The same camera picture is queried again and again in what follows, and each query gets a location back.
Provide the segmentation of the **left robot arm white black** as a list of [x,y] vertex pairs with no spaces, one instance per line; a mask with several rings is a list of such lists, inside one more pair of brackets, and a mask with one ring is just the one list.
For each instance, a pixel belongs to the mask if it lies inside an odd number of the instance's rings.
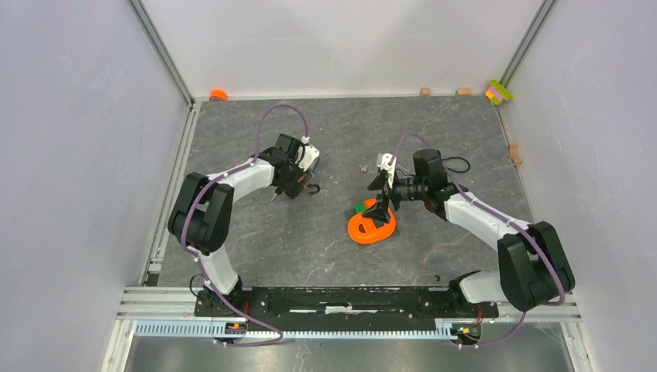
[[214,306],[223,315],[235,315],[243,307],[243,294],[235,289],[240,278],[224,247],[233,205],[268,187],[275,195],[296,198],[314,178],[319,157],[319,150],[307,137],[281,134],[273,146],[237,167],[185,176],[167,229],[193,257],[205,286],[215,292]]

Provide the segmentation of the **black cable loop lock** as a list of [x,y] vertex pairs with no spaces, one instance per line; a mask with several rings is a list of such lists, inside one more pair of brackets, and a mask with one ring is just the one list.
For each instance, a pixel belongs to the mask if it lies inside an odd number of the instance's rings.
[[[471,163],[464,157],[446,157],[442,162],[445,169],[454,174],[466,174],[471,169]],[[450,167],[452,163],[456,163],[457,167]]]

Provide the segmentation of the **orange black padlock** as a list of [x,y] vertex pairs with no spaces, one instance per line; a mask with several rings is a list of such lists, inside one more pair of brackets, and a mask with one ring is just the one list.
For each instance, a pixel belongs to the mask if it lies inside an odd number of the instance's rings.
[[321,187],[318,184],[311,183],[310,178],[300,179],[299,185],[301,186],[301,193],[308,195],[316,195],[321,191]]

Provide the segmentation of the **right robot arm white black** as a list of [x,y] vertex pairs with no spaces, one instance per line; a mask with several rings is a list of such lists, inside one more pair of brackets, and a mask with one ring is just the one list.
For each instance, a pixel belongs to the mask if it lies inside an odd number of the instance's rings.
[[565,302],[576,281],[553,225],[516,219],[481,201],[454,181],[437,150],[415,152],[413,163],[414,173],[399,177],[395,156],[379,154],[377,176],[368,187],[377,196],[363,216],[388,224],[401,203],[422,202],[495,251],[495,271],[476,270],[450,281],[447,304],[453,314],[467,316],[483,302],[507,302],[520,312]]

